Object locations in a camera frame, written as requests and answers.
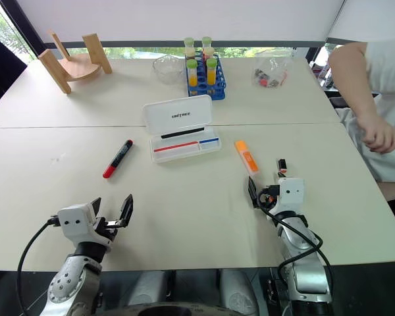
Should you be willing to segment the person's bare hand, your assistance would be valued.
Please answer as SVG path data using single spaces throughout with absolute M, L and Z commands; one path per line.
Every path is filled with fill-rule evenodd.
M 364 131 L 362 142 L 370 151 L 385 154 L 395 150 L 395 127 L 376 113 L 367 113 L 357 118 Z

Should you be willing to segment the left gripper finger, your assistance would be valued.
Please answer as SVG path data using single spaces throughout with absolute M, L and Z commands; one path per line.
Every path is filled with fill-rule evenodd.
M 92 220 L 96 220 L 97 214 L 99 213 L 100 204 L 101 197 L 97 197 L 90 202 L 90 218 Z
M 123 202 L 121 207 L 121 215 L 119 218 L 120 226 L 127 227 L 133 213 L 133 196 L 130 194 Z

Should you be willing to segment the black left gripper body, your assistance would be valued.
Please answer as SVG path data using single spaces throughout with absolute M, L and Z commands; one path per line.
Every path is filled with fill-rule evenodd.
M 118 229 L 126 228 L 129 219 L 118 219 L 115 221 L 107 221 L 105 217 L 98 217 L 94 226 L 94 230 L 100 237 L 104 237 L 104 245 L 110 246 L 118 233 Z

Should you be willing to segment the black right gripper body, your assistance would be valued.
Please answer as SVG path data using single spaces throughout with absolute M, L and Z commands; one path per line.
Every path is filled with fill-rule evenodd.
M 267 186 L 257 194 L 257 204 L 260 210 L 270 211 L 277 204 L 280 194 L 280 186 L 278 184 Z

